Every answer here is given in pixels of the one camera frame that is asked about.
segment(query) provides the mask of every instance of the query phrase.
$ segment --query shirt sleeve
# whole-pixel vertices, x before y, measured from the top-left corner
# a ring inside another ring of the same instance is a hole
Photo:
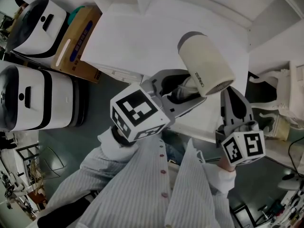
[[[234,188],[236,171],[229,172],[209,163],[203,164],[203,168],[211,189],[216,189],[221,194],[228,194]]]
[[[120,172],[137,150],[137,145],[119,145],[111,129],[98,136],[101,146],[93,149],[80,165],[80,169],[66,178],[58,187],[47,208],[39,216],[45,216],[56,209],[75,203],[92,191],[101,191]]]

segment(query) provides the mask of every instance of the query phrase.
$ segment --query shirt button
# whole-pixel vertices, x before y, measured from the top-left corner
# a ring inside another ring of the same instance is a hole
[[[167,198],[168,197],[168,194],[166,192],[162,192],[161,194],[164,198]]]

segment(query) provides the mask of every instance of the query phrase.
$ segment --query cable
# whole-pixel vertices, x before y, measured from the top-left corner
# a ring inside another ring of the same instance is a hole
[[[293,142],[290,144],[289,148],[288,148],[288,155],[289,155],[289,158],[290,158],[290,160],[291,160],[291,163],[292,163],[293,166],[294,166],[295,172],[298,174],[299,177],[304,177],[304,175],[302,175],[302,174],[300,174],[300,173],[298,172],[298,169],[297,169],[296,166],[295,166],[294,160],[293,160],[293,158],[292,158],[291,155],[290,155],[290,148],[291,148],[291,146],[292,146],[294,143],[299,142],[299,141],[302,140],[302,139],[304,139],[304,136],[303,136],[302,138],[296,140],[296,141],[293,141]]]

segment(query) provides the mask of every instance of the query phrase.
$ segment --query teal object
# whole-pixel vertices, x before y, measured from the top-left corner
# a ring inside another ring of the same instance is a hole
[[[81,8],[84,8],[85,6],[80,6],[78,7],[77,9],[75,9],[71,14],[70,16],[68,17],[67,19],[67,24],[70,25],[73,21],[73,19],[75,18],[76,14],[78,13],[78,11],[81,9]]]

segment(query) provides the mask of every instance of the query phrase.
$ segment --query white cylindrical object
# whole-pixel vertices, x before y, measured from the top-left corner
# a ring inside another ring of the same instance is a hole
[[[178,43],[178,51],[202,97],[224,90],[235,80],[219,50],[202,33],[186,33]]]

